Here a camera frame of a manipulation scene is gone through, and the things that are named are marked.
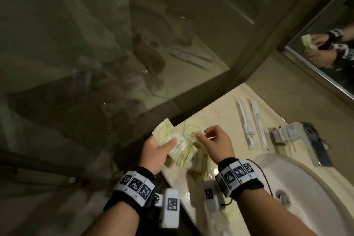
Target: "white sink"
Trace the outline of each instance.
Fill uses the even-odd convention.
[[[346,219],[330,196],[303,169],[275,154],[258,156],[254,162],[264,171],[273,195],[275,196],[278,190],[284,191],[290,199],[288,210],[317,235],[353,235]],[[261,171],[257,166],[252,167],[263,182],[265,190],[269,192]]]

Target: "bathroom counter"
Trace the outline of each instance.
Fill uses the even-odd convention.
[[[198,124],[203,130],[213,125],[219,125],[230,136],[235,155],[239,159],[254,159],[264,153],[278,153],[286,156],[326,190],[353,227],[354,187],[334,168],[315,167],[302,140],[296,141],[291,146],[271,147],[268,151],[263,150],[260,146],[259,149],[249,150],[234,96],[257,100],[265,131],[286,124],[281,116],[245,83],[223,95],[184,122]],[[176,129],[181,133],[184,122],[176,126]],[[236,204],[237,213],[234,215],[234,220],[229,223],[220,212],[210,213],[207,210],[203,189],[187,174],[186,169],[178,167],[172,160],[167,160],[162,173],[169,185],[179,190],[182,206],[202,235],[220,235],[221,230],[230,231],[233,235],[250,235],[235,202],[233,203]]]

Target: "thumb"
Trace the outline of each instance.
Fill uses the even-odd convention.
[[[171,139],[166,144],[164,144],[162,147],[160,147],[160,149],[163,149],[164,151],[166,151],[166,153],[169,153],[170,150],[172,150],[175,147],[176,143],[177,143],[176,138]]]
[[[195,134],[195,136],[197,137],[197,139],[206,147],[206,148],[210,148],[212,146],[212,144],[214,143],[213,141],[209,140],[206,138],[205,135],[197,133]]]

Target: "person's left hand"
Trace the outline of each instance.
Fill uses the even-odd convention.
[[[158,147],[155,137],[151,135],[144,143],[139,166],[148,169],[154,176],[157,175],[162,170],[167,155],[175,147],[176,142],[177,139],[172,139],[162,147]]]
[[[335,50],[312,50],[306,52],[305,58],[317,67],[331,68],[337,58]]]

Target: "person's right hand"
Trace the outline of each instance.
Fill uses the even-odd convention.
[[[315,44],[316,47],[322,46],[329,39],[328,34],[313,34],[310,37],[311,37],[312,43]]]
[[[197,133],[195,136],[206,147],[213,162],[219,165],[222,160],[235,157],[231,139],[219,125],[209,127],[204,132],[205,135]]]

